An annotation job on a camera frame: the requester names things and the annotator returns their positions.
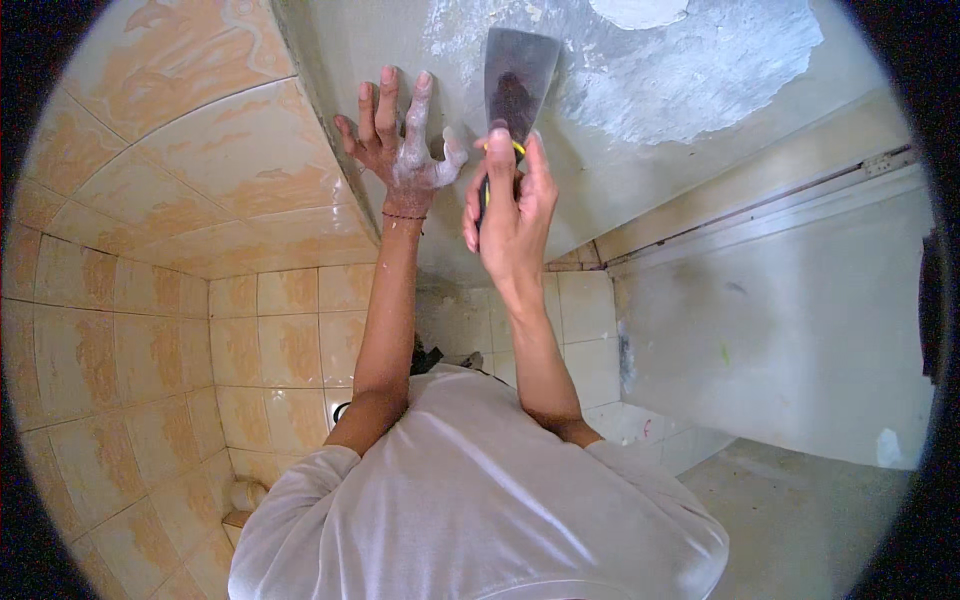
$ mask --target left hand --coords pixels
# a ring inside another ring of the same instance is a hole
[[[414,98],[407,110],[406,137],[396,132],[396,96],[399,89],[395,66],[380,69],[380,102],[375,106],[373,84],[360,84],[360,124],[353,136],[353,124],[346,116],[334,119],[347,154],[376,173],[387,186],[384,212],[405,217],[426,216],[433,203],[435,190],[457,179],[467,162],[467,150],[444,128],[444,157],[438,162],[426,147],[426,117],[433,90],[433,77],[421,71],[414,88]]]

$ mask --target hand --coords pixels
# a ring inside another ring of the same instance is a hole
[[[485,140],[478,140],[483,145]],[[505,129],[495,129],[487,140],[487,157],[480,163],[467,188],[463,229],[467,248],[477,252],[500,292],[508,311],[520,314],[543,306],[543,250],[557,205],[557,185],[550,175],[540,135],[526,141],[527,173],[516,170],[513,142]],[[490,204],[483,227],[480,217],[480,185],[490,176]],[[514,200],[515,180],[519,198]]]
[[[437,162],[430,157],[425,130],[433,77],[426,71],[417,77],[413,102],[407,111],[406,137],[401,142],[396,132],[398,89],[396,67],[384,66],[380,69],[378,107],[374,106],[373,84],[360,84],[360,125],[356,127],[359,139],[353,136],[353,124],[346,116],[338,114],[334,123],[347,154],[376,173],[387,186],[384,212],[423,217],[433,203],[434,191],[457,179],[460,168],[467,162],[467,150],[447,127],[444,128],[445,160]]]

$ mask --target white t-shirt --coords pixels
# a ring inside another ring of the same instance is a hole
[[[363,460],[325,446],[243,529],[229,596],[704,598],[728,537],[629,446],[562,442],[516,390],[438,365]]]

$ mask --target dirty tile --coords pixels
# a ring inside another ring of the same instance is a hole
[[[171,396],[124,411],[136,463],[144,482],[156,486],[200,463],[183,396]]]
[[[297,78],[198,108],[140,145],[151,160],[240,217],[352,202]]]
[[[616,339],[613,283],[606,271],[557,273],[564,343]]]
[[[263,385],[292,388],[324,385],[318,326],[316,313],[258,319]]]
[[[216,527],[187,560],[186,568],[208,599],[219,600],[227,597],[227,579],[232,560],[233,546],[224,529]]]
[[[353,370],[366,323],[366,310],[321,313],[320,349],[325,388],[353,387]]]
[[[273,451],[267,414],[263,408],[263,390],[217,386],[217,406],[227,446]]]
[[[303,456],[326,440],[323,390],[264,390],[274,451]]]
[[[27,432],[20,437],[20,444],[47,513],[57,524],[63,539],[70,542],[86,531],[86,527],[73,508],[73,500],[70,499],[70,492],[60,476],[60,467],[57,466],[48,434],[48,429]]]
[[[28,228],[43,231],[54,218],[66,198],[39,183],[22,178],[16,186],[11,216]]]
[[[49,432],[84,527],[116,514],[146,492],[119,412],[55,425]]]
[[[211,320],[210,353],[217,385],[261,385],[256,317]]]
[[[375,267],[374,264],[321,267],[320,312],[367,310]]]
[[[36,378],[45,422],[120,405],[113,364],[113,314],[34,306]]]
[[[130,598],[147,598],[180,565],[149,497],[108,519],[90,539]]]
[[[64,86],[134,142],[196,107],[293,73],[269,3],[121,2],[98,18]]]
[[[34,130],[23,173],[69,196],[127,145],[58,87]]]
[[[220,524],[206,473],[200,466],[161,483],[150,492],[150,500],[181,559]]]
[[[189,392],[213,385],[210,322],[201,319],[180,319],[179,323],[183,389]]]
[[[258,274],[256,312],[258,315],[317,312],[317,270]]]
[[[186,405],[190,411],[190,425],[193,427],[200,460],[205,461],[227,447],[216,392],[212,387],[188,392]]]
[[[593,408],[620,399],[618,352],[616,336],[609,340],[564,344],[564,362],[581,407]]]
[[[34,306],[28,302],[4,300],[0,302],[0,312],[3,376],[15,410],[17,426],[19,429],[34,429],[48,424],[36,383]]]
[[[114,306],[117,312],[174,316],[180,312],[180,274],[120,258],[116,262]]]
[[[116,313],[114,328],[117,385],[124,404],[147,402],[183,391],[177,319]]]
[[[256,275],[210,281],[210,319],[256,315]]]

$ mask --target putty knife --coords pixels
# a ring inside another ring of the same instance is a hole
[[[559,55],[560,42],[552,37],[500,27],[491,27],[487,33],[487,130],[504,127],[510,132],[517,164],[526,154],[522,144],[537,120]],[[484,178],[478,231],[489,202],[490,179]]]

